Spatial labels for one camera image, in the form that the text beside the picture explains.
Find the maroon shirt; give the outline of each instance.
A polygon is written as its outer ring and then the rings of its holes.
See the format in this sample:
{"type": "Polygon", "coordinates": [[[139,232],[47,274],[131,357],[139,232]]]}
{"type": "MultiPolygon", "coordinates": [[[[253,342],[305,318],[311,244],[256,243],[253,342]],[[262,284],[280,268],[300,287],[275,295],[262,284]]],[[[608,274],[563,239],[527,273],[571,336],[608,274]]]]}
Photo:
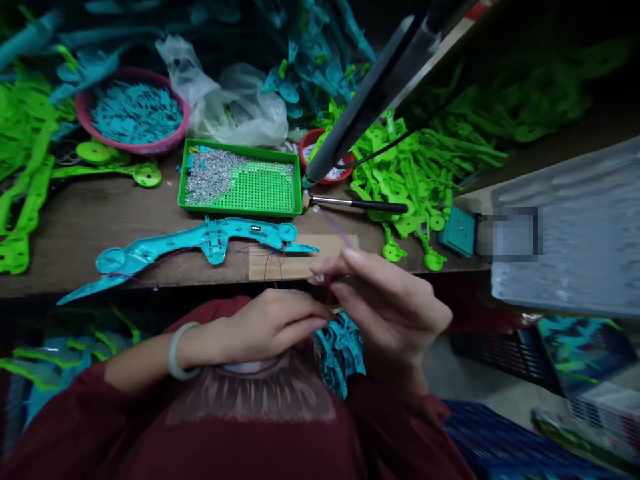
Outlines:
{"type": "MultiPolygon", "coordinates": [[[[210,301],[167,331],[231,316],[249,300],[210,301]]],[[[294,351],[167,379],[135,398],[105,383],[104,368],[48,402],[2,479],[474,478],[435,395],[400,398],[353,375],[342,403],[294,351]]]]}

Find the fingers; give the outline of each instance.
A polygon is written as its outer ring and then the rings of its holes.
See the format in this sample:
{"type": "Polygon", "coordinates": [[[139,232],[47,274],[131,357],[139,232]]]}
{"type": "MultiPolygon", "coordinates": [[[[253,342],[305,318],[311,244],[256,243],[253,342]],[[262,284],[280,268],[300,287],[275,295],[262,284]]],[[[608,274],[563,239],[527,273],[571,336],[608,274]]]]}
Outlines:
{"type": "Polygon", "coordinates": [[[346,283],[336,282],[331,290],[338,298],[347,315],[360,328],[362,336],[376,345],[385,345],[389,341],[389,326],[354,288],[346,283]]]}
{"type": "Polygon", "coordinates": [[[325,328],[328,320],[322,317],[309,317],[286,325],[276,336],[278,350],[282,351],[304,340],[316,330],[325,328]]]}
{"type": "Polygon", "coordinates": [[[383,292],[404,297],[415,292],[420,279],[379,255],[361,250],[344,249],[341,254],[351,275],[358,277],[383,292]]]}
{"type": "Polygon", "coordinates": [[[298,290],[265,290],[261,296],[266,299],[266,308],[272,312],[280,326],[304,319],[320,317],[333,320],[333,314],[322,303],[314,300],[308,293],[298,290]]]}
{"type": "Polygon", "coordinates": [[[366,281],[394,297],[414,297],[418,294],[433,294],[431,285],[414,277],[402,268],[384,260],[384,258],[361,250],[344,248],[340,256],[326,259],[311,268],[313,276],[310,282],[322,285],[328,277],[350,275],[366,281]]]}
{"type": "Polygon", "coordinates": [[[331,277],[343,277],[351,274],[342,255],[324,259],[321,263],[313,265],[309,269],[313,274],[309,279],[312,285],[324,285],[331,277]]]}

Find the plastic bag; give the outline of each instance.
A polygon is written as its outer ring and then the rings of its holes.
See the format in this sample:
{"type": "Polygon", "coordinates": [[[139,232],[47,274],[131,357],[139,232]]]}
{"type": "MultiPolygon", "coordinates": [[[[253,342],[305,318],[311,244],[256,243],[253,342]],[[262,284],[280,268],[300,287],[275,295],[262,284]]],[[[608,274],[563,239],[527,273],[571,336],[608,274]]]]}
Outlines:
{"type": "Polygon", "coordinates": [[[235,63],[214,82],[202,71],[193,46],[180,36],[155,43],[169,70],[173,90],[189,104],[189,134],[236,145],[279,145],[289,123],[284,101],[262,93],[267,78],[246,63],[235,63]]]}

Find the cardboard piece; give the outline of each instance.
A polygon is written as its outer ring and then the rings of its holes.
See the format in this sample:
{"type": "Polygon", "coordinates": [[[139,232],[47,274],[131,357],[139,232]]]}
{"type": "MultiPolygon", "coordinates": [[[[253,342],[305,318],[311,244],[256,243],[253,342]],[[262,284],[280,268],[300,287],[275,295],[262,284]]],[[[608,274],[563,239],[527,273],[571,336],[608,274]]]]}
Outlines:
{"type": "MultiPolygon", "coordinates": [[[[353,248],[358,248],[358,236],[347,235],[353,248]]],[[[313,233],[301,233],[296,238],[296,243],[304,243],[320,249],[319,253],[294,253],[284,255],[276,252],[270,257],[249,257],[249,280],[262,281],[265,278],[265,263],[267,263],[266,280],[280,281],[309,278],[309,266],[318,263],[325,258],[335,257],[340,253],[343,240],[339,235],[316,235],[313,233]],[[284,261],[282,265],[282,277],[278,260],[284,261]]]]}

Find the bracelet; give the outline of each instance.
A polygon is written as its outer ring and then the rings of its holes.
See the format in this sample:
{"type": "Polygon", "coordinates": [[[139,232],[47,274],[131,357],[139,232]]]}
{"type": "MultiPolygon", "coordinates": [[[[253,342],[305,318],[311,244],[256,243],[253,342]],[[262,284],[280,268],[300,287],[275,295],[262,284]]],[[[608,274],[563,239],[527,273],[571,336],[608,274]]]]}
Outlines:
{"type": "Polygon", "coordinates": [[[171,342],[169,342],[169,373],[178,380],[189,380],[200,373],[200,368],[196,368],[190,371],[182,370],[182,368],[180,368],[180,365],[178,365],[178,360],[176,359],[178,342],[180,342],[180,338],[182,338],[182,335],[184,335],[185,332],[190,328],[199,326],[200,323],[198,322],[185,323],[182,327],[176,330],[171,338],[171,342]]]}

